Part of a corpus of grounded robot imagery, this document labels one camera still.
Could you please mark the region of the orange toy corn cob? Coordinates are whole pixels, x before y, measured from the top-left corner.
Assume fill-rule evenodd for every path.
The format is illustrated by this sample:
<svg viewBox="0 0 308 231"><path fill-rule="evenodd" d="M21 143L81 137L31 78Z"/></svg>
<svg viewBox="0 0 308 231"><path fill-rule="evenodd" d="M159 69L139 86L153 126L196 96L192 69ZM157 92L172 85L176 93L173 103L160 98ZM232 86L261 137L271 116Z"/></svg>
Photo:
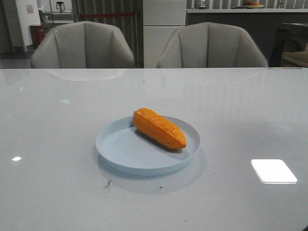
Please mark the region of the orange toy corn cob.
<svg viewBox="0 0 308 231"><path fill-rule="evenodd" d="M178 126L149 108L136 110L133 124L137 130L169 149L180 150L187 145L186 137Z"/></svg>

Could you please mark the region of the light blue round plate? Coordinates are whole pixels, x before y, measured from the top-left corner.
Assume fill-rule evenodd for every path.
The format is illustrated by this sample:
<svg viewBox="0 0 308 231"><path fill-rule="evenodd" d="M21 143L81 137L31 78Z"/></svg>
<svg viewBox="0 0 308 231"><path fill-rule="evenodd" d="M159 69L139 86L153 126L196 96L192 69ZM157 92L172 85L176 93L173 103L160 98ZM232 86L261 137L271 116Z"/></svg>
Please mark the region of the light blue round plate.
<svg viewBox="0 0 308 231"><path fill-rule="evenodd" d="M200 148L198 131L178 118L166 117L186 137L187 145L180 150L169 149L141 133L132 117L125 117L104 127L96 137L96 148L115 169L138 176L157 176L186 166Z"/></svg>

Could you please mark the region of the right grey upholstered chair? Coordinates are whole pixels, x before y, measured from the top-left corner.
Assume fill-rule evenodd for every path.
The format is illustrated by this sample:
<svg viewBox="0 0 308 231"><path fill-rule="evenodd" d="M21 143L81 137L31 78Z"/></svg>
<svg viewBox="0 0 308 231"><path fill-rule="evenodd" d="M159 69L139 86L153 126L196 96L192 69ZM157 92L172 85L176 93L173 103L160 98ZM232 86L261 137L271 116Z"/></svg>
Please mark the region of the right grey upholstered chair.
<svg viewBox="0 0 308 231"><path fill-rule="evenodd" d="M175 30L158 68L268 67L268 61L243 28L204 22Z"/></svg>

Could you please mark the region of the grey upholstered chair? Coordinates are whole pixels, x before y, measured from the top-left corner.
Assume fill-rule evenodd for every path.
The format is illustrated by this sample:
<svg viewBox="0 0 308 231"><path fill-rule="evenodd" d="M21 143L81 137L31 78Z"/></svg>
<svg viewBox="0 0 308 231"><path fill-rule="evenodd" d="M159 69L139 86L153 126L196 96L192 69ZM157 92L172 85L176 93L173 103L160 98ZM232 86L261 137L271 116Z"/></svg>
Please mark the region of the grey upholstered chair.
<svg viewBox="0 0 308 231"><path fill-rule="evenodd" d="M121 30L91 21L50 30L31 56L37 69L133 68L133 52Z"/></svg>
<svg viewBox="0 0 308 231"><path fill-rule="evenodd" d="M175 30L158 68L268 67L268 61L243 28L204 22Z"/></svg>

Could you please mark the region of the white cabinet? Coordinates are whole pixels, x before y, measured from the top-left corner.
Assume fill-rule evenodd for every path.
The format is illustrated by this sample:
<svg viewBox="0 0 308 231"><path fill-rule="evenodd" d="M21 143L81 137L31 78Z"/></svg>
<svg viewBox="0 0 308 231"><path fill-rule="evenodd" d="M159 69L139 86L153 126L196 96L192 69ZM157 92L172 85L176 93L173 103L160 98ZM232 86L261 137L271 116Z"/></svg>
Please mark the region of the white cabinet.
<svg viewBox="0 0 308 231"><path fill-rule="evenodd" d="M144 0L143 63L155 68L172 32L185 26L185 0Z"/></svg>

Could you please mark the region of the left grey upholstered chair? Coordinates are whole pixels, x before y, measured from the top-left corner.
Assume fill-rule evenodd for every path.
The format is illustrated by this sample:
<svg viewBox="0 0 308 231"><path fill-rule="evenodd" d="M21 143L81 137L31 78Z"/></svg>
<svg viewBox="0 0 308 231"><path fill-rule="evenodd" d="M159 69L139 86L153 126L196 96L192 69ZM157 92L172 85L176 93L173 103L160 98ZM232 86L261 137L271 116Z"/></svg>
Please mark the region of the left grey upholstered chair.
<svg viewBox="0 0 308 231"><path fill-rule="evenodd" d="M121 30L91 21L50 30L31 56L37 69L133 68L133 52Z"/></svg>

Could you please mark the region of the red barrier belt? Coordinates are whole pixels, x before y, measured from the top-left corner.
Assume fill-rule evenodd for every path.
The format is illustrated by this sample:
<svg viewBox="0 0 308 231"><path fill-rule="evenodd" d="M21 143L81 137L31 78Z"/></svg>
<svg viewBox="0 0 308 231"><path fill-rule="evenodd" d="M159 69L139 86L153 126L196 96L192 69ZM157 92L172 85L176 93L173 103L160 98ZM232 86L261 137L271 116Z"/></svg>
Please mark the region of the red barrier belt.
<svg viewBox="0 0 308 231"><path fill-rule="evenodd" d="M130 13L108 13L108 14L80 14L82 18L109 18L109 17L125 17L134 16L134 12Z"/></svg>

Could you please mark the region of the red trash bin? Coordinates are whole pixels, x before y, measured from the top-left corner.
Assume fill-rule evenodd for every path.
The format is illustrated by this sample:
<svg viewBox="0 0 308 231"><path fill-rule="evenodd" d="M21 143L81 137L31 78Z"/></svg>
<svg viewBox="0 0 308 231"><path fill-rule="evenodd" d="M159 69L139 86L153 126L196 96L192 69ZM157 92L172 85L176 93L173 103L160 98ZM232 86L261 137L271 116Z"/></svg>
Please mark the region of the red trash bin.
<svg viewBox="0 0 308 231"><path fill-rule="evenodd" d="M45 38L45 30L43 25L30 25L30 33L33 47L36 49Z"/></svg>

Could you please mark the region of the dark grey counter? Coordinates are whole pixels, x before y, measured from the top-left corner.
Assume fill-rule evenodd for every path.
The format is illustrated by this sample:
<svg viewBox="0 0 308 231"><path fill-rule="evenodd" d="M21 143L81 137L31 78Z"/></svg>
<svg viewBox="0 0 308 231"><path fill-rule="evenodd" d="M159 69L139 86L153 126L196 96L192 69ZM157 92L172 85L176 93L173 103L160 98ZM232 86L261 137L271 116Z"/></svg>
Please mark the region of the dark grey counter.
<svg viewBox="0 0 308 231"><path fill-rule="evenodd" d="M307 9L188 10L186 24L213 22L245 29L269 61L281 23L308 24Z"/></svg>

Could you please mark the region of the fruit bowl on counter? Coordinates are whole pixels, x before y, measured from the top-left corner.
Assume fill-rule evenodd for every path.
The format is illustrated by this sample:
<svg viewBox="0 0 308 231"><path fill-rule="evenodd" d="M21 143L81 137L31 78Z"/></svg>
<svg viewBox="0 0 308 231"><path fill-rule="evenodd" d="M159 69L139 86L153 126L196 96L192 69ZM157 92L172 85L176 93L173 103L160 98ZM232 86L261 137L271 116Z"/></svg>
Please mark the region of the fruit bowl on counter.
<svg viewBox="0 0 308 231"><path fill-rule="evenodd" d="M246 9L261 9L264 5L261 5L259 2L255 2L252 0L243 0L242 6Z"/></svg>

